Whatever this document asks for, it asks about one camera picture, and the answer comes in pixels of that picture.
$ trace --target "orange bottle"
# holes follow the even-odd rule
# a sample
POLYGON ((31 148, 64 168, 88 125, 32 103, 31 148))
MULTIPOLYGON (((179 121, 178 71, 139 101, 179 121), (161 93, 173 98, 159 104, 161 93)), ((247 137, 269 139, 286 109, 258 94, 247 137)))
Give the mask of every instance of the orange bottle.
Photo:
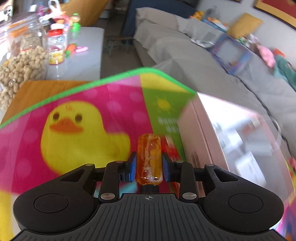
POLYGON ((160 138, 144 134, 138 139, 137 174, 139 184, 158 185, 163 181, 160 138))

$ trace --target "sun illustration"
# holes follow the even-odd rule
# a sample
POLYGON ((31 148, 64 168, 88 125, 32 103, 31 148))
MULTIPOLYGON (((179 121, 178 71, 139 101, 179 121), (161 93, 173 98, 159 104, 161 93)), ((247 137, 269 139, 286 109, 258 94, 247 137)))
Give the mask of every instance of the sun illustration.
POLYGON ((167 111, 168 114, 170 114, 170 110, 172 109, 172 106, 167 101, 166 98, 158 98, 157 97, 157 101, 156 101, 155 105, 157 105, 159 107, 160 111, 167 111))

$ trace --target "red lid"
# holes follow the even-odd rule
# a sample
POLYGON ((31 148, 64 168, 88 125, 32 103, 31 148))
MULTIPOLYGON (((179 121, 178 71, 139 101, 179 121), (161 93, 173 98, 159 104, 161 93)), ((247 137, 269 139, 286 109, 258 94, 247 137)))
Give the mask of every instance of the red lid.
POLYGON ((53 30, 49 30, 48 31, 48 36, 52 37, 52 36, 58 36, 63 34, 63 30, 62 29, 53 29, 53 30))

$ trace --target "floor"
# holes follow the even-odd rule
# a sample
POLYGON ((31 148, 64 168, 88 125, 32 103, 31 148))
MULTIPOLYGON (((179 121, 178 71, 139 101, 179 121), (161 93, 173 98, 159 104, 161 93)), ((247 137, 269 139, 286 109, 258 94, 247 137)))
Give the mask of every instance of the floor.
MULTIPOLYGON (((105 29, 105 36, 118 35, 120 33, 123 20, 124 15, 117 14, 116 18, 110 20, 109 22, 106 19, 99 19, 93 27, 105 29)), ((143 65, 134 46, 130 46, 128 52, 124 46, 117 47, 112 50, 110 56, 108 55, 108 52, 102 54, 101 79, 128 70, 140 68, 142 66, 143 65)))

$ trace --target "yellow pillow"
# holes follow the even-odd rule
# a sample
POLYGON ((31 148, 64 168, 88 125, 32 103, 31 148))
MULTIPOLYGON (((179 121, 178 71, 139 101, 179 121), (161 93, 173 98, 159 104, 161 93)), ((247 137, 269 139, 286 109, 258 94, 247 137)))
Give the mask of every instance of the yellow pillow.
POLYGON ((227 34, 234 39, 238 39, 242 36, 248 36, 255 31, 263 21, 248 13, 244 13, 243 16, 227 31, 227 34))

